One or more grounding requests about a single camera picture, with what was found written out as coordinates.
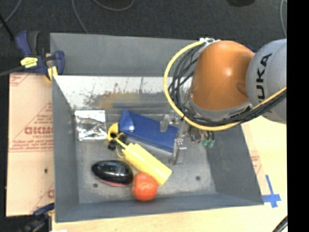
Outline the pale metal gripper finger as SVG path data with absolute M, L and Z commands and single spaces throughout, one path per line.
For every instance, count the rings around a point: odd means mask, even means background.
M 179 115 L 174 110 L 170 110 L 168 114 L 163 114 L 163 118 L 160 121 L 160 131 L 165 132 L 168 126 L 178 126 L 179 122 Z
M 169 159 L 170 165 L 183 164 L 187 147 L 184 139 L 176 139 L 173 147 L 172 158 Z

